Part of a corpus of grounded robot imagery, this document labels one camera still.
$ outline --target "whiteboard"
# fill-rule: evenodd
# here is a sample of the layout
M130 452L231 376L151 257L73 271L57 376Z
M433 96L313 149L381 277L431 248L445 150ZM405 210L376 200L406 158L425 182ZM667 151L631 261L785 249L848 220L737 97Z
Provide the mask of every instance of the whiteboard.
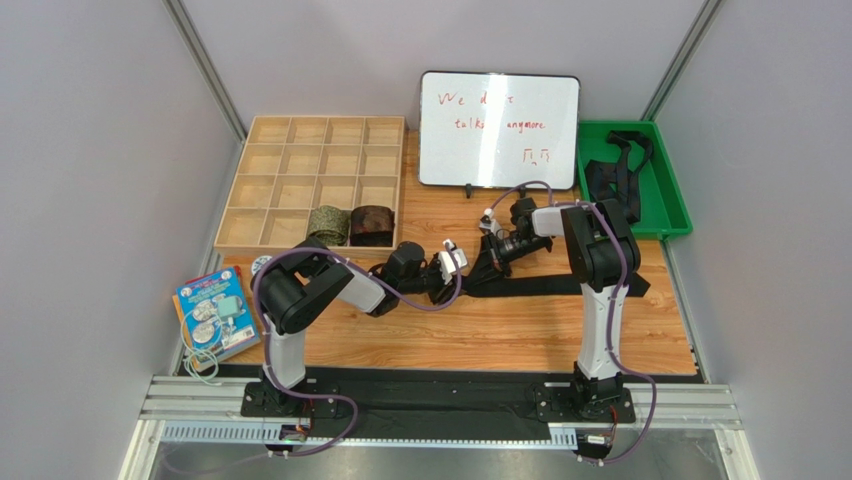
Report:
M573 187L579 101L575 77L426 72L420 182Z

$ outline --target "camouflage fabric roll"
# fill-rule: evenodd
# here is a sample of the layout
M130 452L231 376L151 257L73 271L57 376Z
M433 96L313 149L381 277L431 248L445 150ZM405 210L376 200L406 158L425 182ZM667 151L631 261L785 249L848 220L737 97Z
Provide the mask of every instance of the camouflage fabric roll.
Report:
M352 210L349 244L353 247L392 247L393 210L365 205Z
M327 247L346 245L349 233L349 212L331 205L320 205L311 212L308 236L315 237Z

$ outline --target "wooden compartment organizer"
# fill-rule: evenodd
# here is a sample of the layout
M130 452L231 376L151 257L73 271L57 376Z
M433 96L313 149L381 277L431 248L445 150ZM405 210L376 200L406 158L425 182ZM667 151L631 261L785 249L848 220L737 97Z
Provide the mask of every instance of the wooden compartment organizer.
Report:
M255 117L216 234L223 255L274 255L305 239L320 205L394 211L393 246L331 247L387 254L399 241L404 117Z

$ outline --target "wooden table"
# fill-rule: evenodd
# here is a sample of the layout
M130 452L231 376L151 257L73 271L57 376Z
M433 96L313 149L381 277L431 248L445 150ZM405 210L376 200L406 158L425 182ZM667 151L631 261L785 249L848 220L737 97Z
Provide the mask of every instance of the wooden table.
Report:
M419 243L427 258L451 238L464 249L472 264L479 253L478 218L499 195L476 190L464 198L460 187L427 187L417 180L417 132L409 132L403 154L402 199L398 220L402 240ZM533 193L536 203L546 195ZM507 197L498 208L501 225L509 222ZM572 192L556 194L570 200ZM621 355L633 369L658 374L696 373L690 346L657 241L640 241L639 273L651 288L644 298L628 298L624 307ZM250 272L253 257L227 256L224 265L240 265ZM368 268L375 258L353 260ZM553 252L542 250L512 263L513 277L567 273L565 242L554 239ZM250 275L244 275L244 291ZM425 295L414 296L428 304ZM305 362L308 365L418 369L571 371L580 352L583 301L580 296L526 298L461 297L441 312L426 313L407 305L373 318L343 302L333 302L308 329ZM260 345L232 357L227 363L259 364Z

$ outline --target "book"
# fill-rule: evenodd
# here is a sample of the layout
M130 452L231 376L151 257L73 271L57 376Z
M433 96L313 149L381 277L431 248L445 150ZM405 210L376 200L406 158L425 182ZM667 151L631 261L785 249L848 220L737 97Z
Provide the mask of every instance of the book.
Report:
M260 342L238 268L197 278L175 292L175 310L183 322L181 335L193 348L210 350L222 362ZM196 358L193 366L200 372L213 366L213 361Z

